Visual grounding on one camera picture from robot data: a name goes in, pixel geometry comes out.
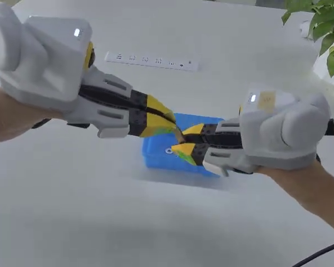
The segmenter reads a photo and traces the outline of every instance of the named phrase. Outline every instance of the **small ring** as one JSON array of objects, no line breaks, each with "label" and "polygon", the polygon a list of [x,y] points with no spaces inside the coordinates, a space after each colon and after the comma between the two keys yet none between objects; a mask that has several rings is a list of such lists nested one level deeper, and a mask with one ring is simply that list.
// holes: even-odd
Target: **small ring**
[{"label": "small ring", "polygon": [[172,148],[171,148],[171,147],[167,148],[167,149],[165,150],[165,152],[166,152],[167,154],[173,154],[173,151],[172,151]]}]

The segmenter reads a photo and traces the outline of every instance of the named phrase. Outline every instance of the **forearm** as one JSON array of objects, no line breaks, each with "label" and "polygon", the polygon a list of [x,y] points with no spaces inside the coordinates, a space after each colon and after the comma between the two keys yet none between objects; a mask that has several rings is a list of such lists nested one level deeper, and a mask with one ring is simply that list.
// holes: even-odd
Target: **forearm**
[{"label": "forearm", "polygon": [[306,210],[319,216],[334,228],[334,177],[315,162],[309,168],[281,171],[261,168]]},{"label": "forearm", "polygon": [[0,89],[0,141],[24,133],[44,118],[60,117],[56,111],[23,105]]}]

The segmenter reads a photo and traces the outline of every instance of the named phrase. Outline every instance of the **yellow sticker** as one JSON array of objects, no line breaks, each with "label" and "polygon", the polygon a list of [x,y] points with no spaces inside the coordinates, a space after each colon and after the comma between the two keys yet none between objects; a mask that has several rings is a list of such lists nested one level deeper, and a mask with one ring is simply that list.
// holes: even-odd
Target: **yellow sticker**
[{"label": "yellow sticker", "polygon": [[273,112],[274,106],[276,104],[276,92],[261,92],[258,100],[257,108],[260,110],[265,110],[266,112]]}]

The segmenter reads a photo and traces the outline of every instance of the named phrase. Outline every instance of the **wrist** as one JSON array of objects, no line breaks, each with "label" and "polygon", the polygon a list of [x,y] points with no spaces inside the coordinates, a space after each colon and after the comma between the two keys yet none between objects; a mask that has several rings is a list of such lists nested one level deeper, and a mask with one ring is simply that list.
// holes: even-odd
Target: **wrist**
[{"label": "wrist", "polygon": [[2,88],[0,88],[0,98],[3,99],[4,103],[10,105],[12,109],[16,108],[17,111],[24,114],[27,120],[38,122],[45,118],[63,118],[62,113],[59,111],[22,104],[5,93]]},{"label": "wrist", "polygon": [[261,167],[259,173],[269,176],[305,209],[323,209],[325,202],[334,199],[334,177],[315,161],[300,170],[284,171]]}]

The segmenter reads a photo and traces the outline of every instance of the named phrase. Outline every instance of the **white flower pot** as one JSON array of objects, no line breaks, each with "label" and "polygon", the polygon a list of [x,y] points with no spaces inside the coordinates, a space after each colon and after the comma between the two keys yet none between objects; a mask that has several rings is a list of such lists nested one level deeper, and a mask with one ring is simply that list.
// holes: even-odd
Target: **white flower pot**
[{"label": "white flower pot", "polygon": [[330,77],[327,67],[327,59],[329,56],[329,50],[317,58],[313,65],[313,72],[322,80],[334,85],[334,76]]}]

